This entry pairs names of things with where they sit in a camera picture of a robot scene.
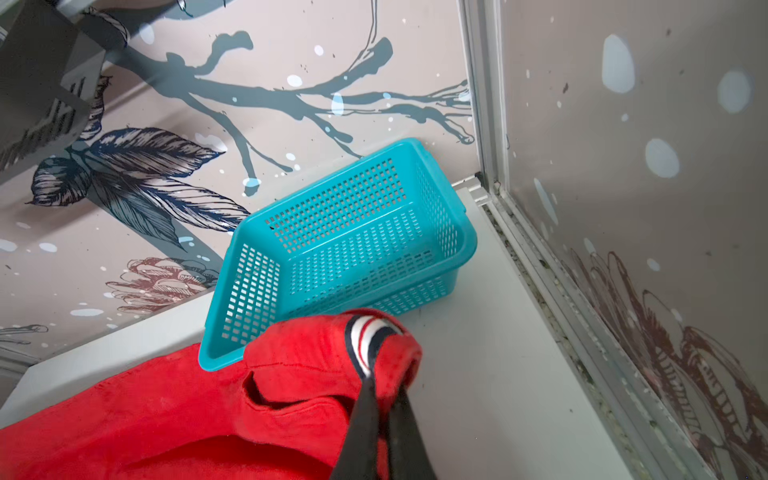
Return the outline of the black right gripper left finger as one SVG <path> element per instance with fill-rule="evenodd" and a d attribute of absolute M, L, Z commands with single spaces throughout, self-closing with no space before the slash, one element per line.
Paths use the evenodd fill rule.
<path fill-rule="evenodd" d="M 377 479 L 379 408 L 372 377 L 362 382 L 344 444 L 329 479 Z"/>

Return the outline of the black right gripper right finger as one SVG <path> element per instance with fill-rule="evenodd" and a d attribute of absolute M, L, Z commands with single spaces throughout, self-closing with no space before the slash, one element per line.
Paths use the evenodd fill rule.
<path fill-rule="evenodd" d="M 388 448 L 392 480 L 437 479 L 404 387 L 388 414 Z"/>

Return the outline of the teal plastic basket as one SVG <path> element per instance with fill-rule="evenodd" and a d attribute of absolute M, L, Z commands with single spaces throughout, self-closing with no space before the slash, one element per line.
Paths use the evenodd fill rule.
<path fill-rule="evenodd" d="M 271 325 L 373 308 L 393 316 L 451 294 L 477 235 L 437 161 L 398 141 L 264 208 L 234 231 L 198 361 L 242 360 Z"/>

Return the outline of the red trousers with striped trim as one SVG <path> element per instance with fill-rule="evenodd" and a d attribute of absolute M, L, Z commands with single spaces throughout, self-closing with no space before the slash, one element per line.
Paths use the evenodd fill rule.
<path fill-rule="evenodd" d="M 1 432 L 5 479 L 329 479 L 362 382 L 379 408 L 377 479 L 391 479 L 388 414 L 422 350 L 371 309 L 271 326 L 216 372 L 200 345 L 149 360 Z"/>

